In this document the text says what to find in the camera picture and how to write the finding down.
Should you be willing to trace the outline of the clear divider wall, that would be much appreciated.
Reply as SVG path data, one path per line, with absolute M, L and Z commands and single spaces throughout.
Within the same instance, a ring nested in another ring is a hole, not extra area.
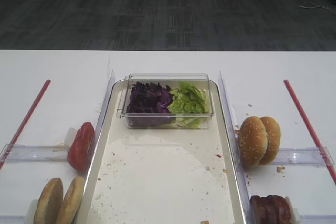
M 83 198 L 72 223 L 86 223 L 91 207 L 91 201 L 95 190 L 97 176 L 99 173 L 101 160 L 104 152 L 103 144 L 100 143 L 103 124 L 108 111 L 113 85 L 115 83 L 114 71 L 111 71 L 106 93 L 101 106 L 100 114 L 94 131 L 94 138 L 89 148 L 89 163 L 85 175 L 85 186 Z
M 225 119 L 226 132 L 228 136 L 228 146 L 230 149 L 230 158 L 233 165 L 233 173 L 235 177 L 235 186 L 237 188 L 239 199 L 239 212 L 242 215 L 243 223 L 255 223 L 253 211 L 251 209 L 249 193 L 246 184 L 246 176 L 244 168 L 240 162 L 240 153 L 236 140 L 234 123 L 232 120 L 231 106 L 229 103 L 227 89 L 222 73 L 218 75 L 218 87 L 220 92 L 220 100 L 222 104 L 223 116 Z

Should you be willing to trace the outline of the sesame top bun front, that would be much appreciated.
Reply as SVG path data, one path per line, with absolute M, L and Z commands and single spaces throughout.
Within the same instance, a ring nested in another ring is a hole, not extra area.
M 246 118 L 238 132 L 240 160 L 245 168 L 258 166 L 267 150 L 267 132 L 260 118 Z

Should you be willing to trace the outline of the right clear divider wall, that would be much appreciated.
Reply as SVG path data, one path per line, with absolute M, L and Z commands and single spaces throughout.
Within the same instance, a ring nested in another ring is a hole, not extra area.
M 235 186 L 237 188 L 239 199 L 239 212 L 242 215 L 243 223 L 255 223 L 253 211 L 251 209 L 249 193 L 246 184 L 246 176 L 244 168 L 240 162 L 240 153 L 236 140 L 234 123 L 232 120 L 231 106 L 229 103 L 227 89 L 222 73 L 218 75 L 218 87 L 220 92 L 220 100 L 222 104 L 223 116 L 225 119 L 226 132 L 228 136 L 228 146 L 230 149 L 230 158 L 233 165 L 233 173 L 235 177 Z

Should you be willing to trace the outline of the red tomato slice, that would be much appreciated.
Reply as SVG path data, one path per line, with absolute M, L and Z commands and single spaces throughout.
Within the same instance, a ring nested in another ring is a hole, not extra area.
M 77 131 L 75 139 L 70 146 L 67 160 L 78 172 L 83 172 L 87 165 L 89 147 L 95 135 L 95 130 L 90 122 L 85 122 Z

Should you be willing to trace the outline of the white metal tray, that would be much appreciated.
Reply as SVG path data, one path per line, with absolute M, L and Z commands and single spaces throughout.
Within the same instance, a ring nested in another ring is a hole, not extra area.
M 77 223 L 244 223 L 216 83 L 205 130 L 134 130 L 117 82 Z

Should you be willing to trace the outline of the purple cabbage leaves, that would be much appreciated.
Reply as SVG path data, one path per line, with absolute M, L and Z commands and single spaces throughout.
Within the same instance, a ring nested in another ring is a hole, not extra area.
M 130 103 L 127 107 L 127 113 L 132 114 L 169 114 L 168 106 L 173 102 L 173 96 L 170 94 L 170 86 L 161 86 L 155 84 L 137 82 L 132 86 L 130 94 Z M 134 128 L 153 128 L 173 123 L 173 118 L 168 117 L 132 117 L 129 124 Z

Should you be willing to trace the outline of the sesame top bun rear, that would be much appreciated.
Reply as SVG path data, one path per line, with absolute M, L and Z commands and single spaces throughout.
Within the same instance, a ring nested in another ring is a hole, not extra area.
M 260 160 L 259 165 L 268 165 L 276 158 L 279 152 L 281 130 L 275 119 L 269 116 L 263 116 L 260 119 L 264 124 L 267 133 L 267 150 Z

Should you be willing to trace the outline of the brown meat patties stack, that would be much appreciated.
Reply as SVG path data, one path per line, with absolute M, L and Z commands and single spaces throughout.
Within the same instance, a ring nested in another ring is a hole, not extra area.
M 292 212 L 288 202 L 282 196 L 268 195 L 250 198 L 254 220 L 257 224 L 290 224 L 293 223 Z

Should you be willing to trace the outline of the green lettuce leaves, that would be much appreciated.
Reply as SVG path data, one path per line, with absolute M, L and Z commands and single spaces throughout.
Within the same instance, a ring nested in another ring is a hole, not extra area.
M 170 94 L 173 102 L 168 106 L 168 110 L 173 114 L 207 114 L 208 108 L 205 100 L 205 91 L 199 90 L 192 84 L 180 82 L 179 88 L 172 89 Z M 196 117 L 178 117 L 175 124 L 185 128 L 200 128 L 204 119 Z

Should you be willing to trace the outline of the red rail strip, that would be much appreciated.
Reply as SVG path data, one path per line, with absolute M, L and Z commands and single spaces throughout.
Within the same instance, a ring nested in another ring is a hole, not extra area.
M 298 112 L 299 112 L 299 114 L 300 114 L 300 116 L 301 116 L 301 118 L 302 118 L 310 136 L 311 136 L 311 138 L 312 138 L 312 140 L 314 141 L 316 148 L 320 151 L 320 155 L 322 156 L 322 158 L 323 158 L 323 160 L 326 164 L 326 167 L 328 169 L 328 172 L 329 172 L 333 182 L 335 183 L 335 169 L 334 169 L 334 167 L 331 163 L 331 158 L 327 155 L 326 149 L 322 146 L 322 143 L 320 142 L 314 128 L 312 127 L 312 125 L 311 125 L 303 107 L 301 106 L 301 104 L 300 104 L 300 102 L 299 102 L 299 100 L 298 100 L 298 98 L 297 98 L 297 96 L 296 96 L 296 94 L 295 94 L 295 92 L 294 92 L 294 90 L 291 86 L 291 84 L 289 83 L 288 80 L 284 80 L 283 82 L 284 82 L 284 84 L 285 84 L 285 86 L 286 86 L 286 88 L 287 88 L 287 90 L 288 90 L 288 92 L 289 92 L 289 94 L 290 94 L 290 96 L 291 96 L 291 98 L 292 98 L 292 100 L 293 100 L 293 102 L 294 102 L 294 104 L 295 104 L 295 106 L 296 106 L 296 108 L 297 108 L 297 110 L 298 110 Z
M 13 146 L 16 144 L 20 134 L 22 133 L 24 127 L 26 126 L 27 122 L 29 121 L 31 115 L 33 114 L 33 112 L 35 111 L 36 107 L 38 106 L 40 100 L 42 99 L 43 95 L 45 94 L 46 90 L 48 89 L 49 85 L 51 83 L 51 80 L 46 80 L 43 87 L 41 88 L 40 92 L 38 93 L 37 97 L 35 98 L 33 104 L 31 105 L 31 107 L 29 108 L 28 112 L 26 113 L 24 119 L 22 120 L 21 124 L 19 125 L 19 128 L 17 129 L 17 131 L 15 132 L 12 140 L 10 141 L 10 143 L 8 144 L 7 147 L 4 148 L 4 154 L 1 157 L 1 165 L 0 165 L 0 169 L 2 169 L 2 167 L 5 164 L 5 161 L 8 157 L 8 155 L 10 154 Z

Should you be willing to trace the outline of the right red rail strip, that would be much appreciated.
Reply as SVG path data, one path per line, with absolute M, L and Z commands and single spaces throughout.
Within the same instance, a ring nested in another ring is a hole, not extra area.
M 291 96 L 291 98 L 292 98 L 292 100 L 293 100 L 293 102 L 294 102 L 294 104 L 295 104 L 295 106 L 296 106 L 296 108 L 297 108 L 297 110 L 298 110 L 298 112 L 299 112 L 299 114 L 300 114 L 300 116 L 301 116 L 301 118 L 302 118 L 310 136 L 311 136 L 311 138 L 312 138 L 312 140 L 314 141 L 316 148 L 320 151 L 320 155 L 322 156 L 322 158 L 323 158 L 323 160 L 326 164 L 326 167 L 328 169 L 328 172 L 329 172 L 333 182 L 335 183 L 335 169 L 334 169 L 334 167 L 331 163 L 331 158 L 327 155 L 326 149 L 322 146 L 322 143 L 320 142 L 314 128 L 312 127 L 312 125 L 311 125 L 303 107 L 301 106 L 301 104 L 300 104 L 300 102 L 299 102 L 299 100 L 298 100 L 298 98 L 297 98 L 297 96 L 296 96 L 296 94 L 295 94 L 295 92 L 294 92 L 294 90 L 291 86 L 291 84 L 289 83 L 288 80 L 284 80 L 283 82 L 284 82 L 284 84 L 285 84 L 285 86 L 286 86 L 286 88 L 287 88 L 287 90 L 288 90 L 288 92 L 289 92 L 289 94 L 290 94 L 290 96 Z

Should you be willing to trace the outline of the sesame bun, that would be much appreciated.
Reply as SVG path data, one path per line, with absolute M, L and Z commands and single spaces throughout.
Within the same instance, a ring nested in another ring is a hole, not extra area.
M 264 124 L 267 133 L 267 150 L 260 160 L 259 165 L 268 165 L 276 158 L 279 152 L 281 130 L 275 119 L 269 116 L 263 116 L 260 119 Z
M 238 132 L 240 160 L 245 168 L 258 166 L 267 150 L 267 132 L 260 118 L 246 118 Z

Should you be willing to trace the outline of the right front clear pusher track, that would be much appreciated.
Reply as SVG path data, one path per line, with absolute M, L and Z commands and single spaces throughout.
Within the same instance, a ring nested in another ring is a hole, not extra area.
M 288 196 L 285 200 L 291 211 L 290 222 L 292 224 L 332 224 L 336 223 L 335 215 L 300 215 L 297 208 L 292 205 Z

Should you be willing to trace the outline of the left clear divider wall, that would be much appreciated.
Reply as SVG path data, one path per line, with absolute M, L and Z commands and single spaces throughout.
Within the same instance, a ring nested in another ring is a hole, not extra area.
M 103 124 L 108 111 L 113 85 L 115 83 L 114 71 L 111 71 L 106 93 L 101 106 L 100 114 L 94 131 L 94 138 L 89 148 L 89 163 L 85 175 L 85 186 L 83 198 L 72 223 L 86 223 L 91 207 L 91 201 L 95 190 L 97 176 L 99 173 L 101 160 L 104 152 L 103 144 L 100 143 Z

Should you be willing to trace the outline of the right rear clear pusher track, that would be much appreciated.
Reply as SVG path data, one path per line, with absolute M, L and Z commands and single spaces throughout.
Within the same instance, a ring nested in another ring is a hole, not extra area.
M 334 160 L 326 147 L 281 148 L 271 164 L 333 166 Z

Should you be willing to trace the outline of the clear pusher track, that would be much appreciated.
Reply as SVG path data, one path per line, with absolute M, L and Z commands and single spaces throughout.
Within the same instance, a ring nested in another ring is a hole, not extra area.
M 291 211 L 290 222 L 292 224 L 332 224 L 336 223 L 335 215 L 300 215 L 297 208 L 292 205 L 288 196 L 285 200 Z
M 25 215 L 1 215 L 1 224 L 33 224 L 34 215 L 37 209 L 38 200 L 34 199 L 30 202 Z
M 333 166 L 334 160 L 326 147 L 281 148 L 271 164 Z
M 1 151 L 1 162 L 67 162 L 76 133 L 76 129 L 69 128 L 65 140 L 57 145 L 6 144 Z

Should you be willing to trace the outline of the clear plastic salad container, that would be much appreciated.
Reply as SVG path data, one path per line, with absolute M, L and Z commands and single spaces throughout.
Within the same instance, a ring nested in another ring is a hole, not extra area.
M 125 77 L 117 116 L 131 129 L 206 129 L 214 108 L 204 73 L 133 73 Z

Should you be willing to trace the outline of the bun slice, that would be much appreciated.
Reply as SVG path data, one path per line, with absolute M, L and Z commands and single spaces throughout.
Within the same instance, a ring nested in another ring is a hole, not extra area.
M 56 223 L 64 195 L 60 178 L 52 178 L 43 188 L 37 209 L 34 214 L 34 224 Z
M 70 183 L 62 202 L 56 224 L 70 224 L 75 217 L 83 197 L 85 179 L 76 176 Z

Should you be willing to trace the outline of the left rear clear pusher track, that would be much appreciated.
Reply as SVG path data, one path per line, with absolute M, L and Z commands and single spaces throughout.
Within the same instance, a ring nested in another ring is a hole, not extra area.
M 1 162 L 67 162 L 76 133 L 76 129 L 69 128 L 65 140 L 57 145 L 6 144 L 1 151 Z

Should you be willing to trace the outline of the left red rail strip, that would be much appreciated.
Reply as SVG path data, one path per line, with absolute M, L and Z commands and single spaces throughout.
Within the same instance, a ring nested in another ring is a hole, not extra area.
M 46 90 L 48 89 L 49 85 L 51 83 L 51 80 L 46 80 L 43 87 L 41 88 L 40 92 L 38 93 L 37 97 L 35 98 L 33 104 L 31 105 L 31 107 L 29 108 L 28 112 L 26 113 L 24 119 L 22 120 L 21 124 L 19 125 L 19 128 L 17 129 L 17 131 L 15 132 L 12 140 L 10 141 L 10 143 L 8 144 L 7 147 L 4 148 L 4 154 L 1 157 L 1 165 L 0 165 L 0 169 L 2 169 L 2 167 L 5 164 L 5 161 L 8 157 L 8 155 L 10 154 L 13 146 L 16 144 L 20 134 L 22 133 L 24 127 L 26 126 L 27 122 L 29 121 L 31 115 L 33 114 L 33 112 L 35 111 L 36 107 L 38 106 L 40 100 L 42 99 L 43 95 L 45 94 Z

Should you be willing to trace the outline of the left front clear pusher track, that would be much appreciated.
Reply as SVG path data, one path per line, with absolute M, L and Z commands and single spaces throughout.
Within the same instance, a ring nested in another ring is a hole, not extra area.
M 38 200 L 34 199 L 30 202 L 25 215 L 1 215 L 1 224 L 33 224 L 34 215 L 37 209 Z

